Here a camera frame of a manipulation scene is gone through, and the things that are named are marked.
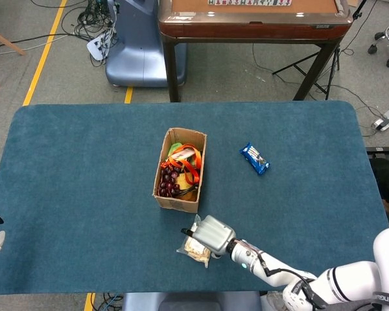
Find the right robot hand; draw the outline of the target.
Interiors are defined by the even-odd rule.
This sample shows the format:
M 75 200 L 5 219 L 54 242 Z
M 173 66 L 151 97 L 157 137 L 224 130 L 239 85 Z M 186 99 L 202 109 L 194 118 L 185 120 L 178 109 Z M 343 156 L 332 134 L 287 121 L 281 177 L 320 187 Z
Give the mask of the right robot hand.
M 181 232 L 197 240 L 217 256 L 225 255 L 227 246 L 236 238 L 234 229 L 211 215 L 201 220 L 195 230 L 183 228 Z

